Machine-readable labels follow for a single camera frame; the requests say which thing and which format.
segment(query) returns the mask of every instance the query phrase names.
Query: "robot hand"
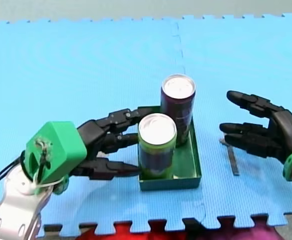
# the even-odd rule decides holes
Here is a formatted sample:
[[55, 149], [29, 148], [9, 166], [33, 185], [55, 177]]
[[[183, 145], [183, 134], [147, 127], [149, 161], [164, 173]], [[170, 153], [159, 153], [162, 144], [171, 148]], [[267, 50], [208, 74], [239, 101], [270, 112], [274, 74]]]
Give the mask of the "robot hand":
[[140, 173], [137, 166], [109, 161], [109, 154], [138, 143], [122, 134], [152, 108], [123, 109], [76, 128], [70, 122], [48, 122], [27, 143], [20, 157], [0, 172], [4, 193], [0, 201], [0, 240], [34, 240], [41, 227], [40, 211], [52, 193], [67, 189], [70, 176], [111, 180]]
[[268, 128], [253, 123], [222, 123], [219, 128], [225, 135], [225, 142], [259, 157], [274, 157], [281, 163], [292, 154], [292, 113], [276, 106], [268, 99], [228, 91], [227, 98], [250, 114], [268, 118]]
[[228, 91], [227, 98], [250, 114], [268, 118], [268, 128], [253, 123], [222, 123], [225, 142], [259, 157], [274, 157], [284, 164], [283, 176], [292, 181], [292, 113], [268, 99]]

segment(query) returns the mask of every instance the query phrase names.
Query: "purple object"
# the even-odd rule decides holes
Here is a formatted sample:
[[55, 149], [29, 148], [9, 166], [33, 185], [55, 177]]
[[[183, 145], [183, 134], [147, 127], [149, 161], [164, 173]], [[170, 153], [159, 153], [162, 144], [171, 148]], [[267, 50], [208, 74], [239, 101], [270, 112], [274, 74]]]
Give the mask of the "purple object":
[[210, 230], [197, 240], [284, 240], [266, 220], [255, 222], [252, 228], [234, 228], [232, 221], [225, 221], [220, 229]]
[[162, 83], [160, 111], [171, 117], [176, 124], [177, 147], [188, 140], [195, 94], [196, 85], [188, 76], [170, 75]]

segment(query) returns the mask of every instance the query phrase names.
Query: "purple can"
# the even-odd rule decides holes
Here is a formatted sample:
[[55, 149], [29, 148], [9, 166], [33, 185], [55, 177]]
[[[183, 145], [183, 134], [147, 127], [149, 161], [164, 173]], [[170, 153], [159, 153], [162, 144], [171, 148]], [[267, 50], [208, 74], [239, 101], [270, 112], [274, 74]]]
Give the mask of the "purple can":
[[195, 94], [195, 82], [186, 75], [170, 75], [162, 83], [160, 112], [176, 124], [177, 147], [188, 140]]

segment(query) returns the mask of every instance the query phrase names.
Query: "tray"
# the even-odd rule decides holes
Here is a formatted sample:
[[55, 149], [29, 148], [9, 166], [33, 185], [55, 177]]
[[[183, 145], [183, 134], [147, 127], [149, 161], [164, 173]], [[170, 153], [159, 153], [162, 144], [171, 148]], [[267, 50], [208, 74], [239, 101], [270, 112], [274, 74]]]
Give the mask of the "tray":
[[[159, 106], [143, 106], [160, 112]], [[142, 191], [195, 189], [199, 186], [201, 169], [193, 120], [190, 123], [188, 141], [175, 149], [173, 156], [173, 178], [145, 179], [139, 176]]]

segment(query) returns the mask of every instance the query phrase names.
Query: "green can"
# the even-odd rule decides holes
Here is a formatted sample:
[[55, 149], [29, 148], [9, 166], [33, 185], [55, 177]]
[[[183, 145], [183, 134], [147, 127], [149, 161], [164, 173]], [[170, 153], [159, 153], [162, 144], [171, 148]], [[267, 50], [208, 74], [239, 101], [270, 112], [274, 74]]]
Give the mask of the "green can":
[[140, 121], [138, 161], [144, 179], [172, 178], [176, 139], [176, 124], [169, 116], [153, 113]]

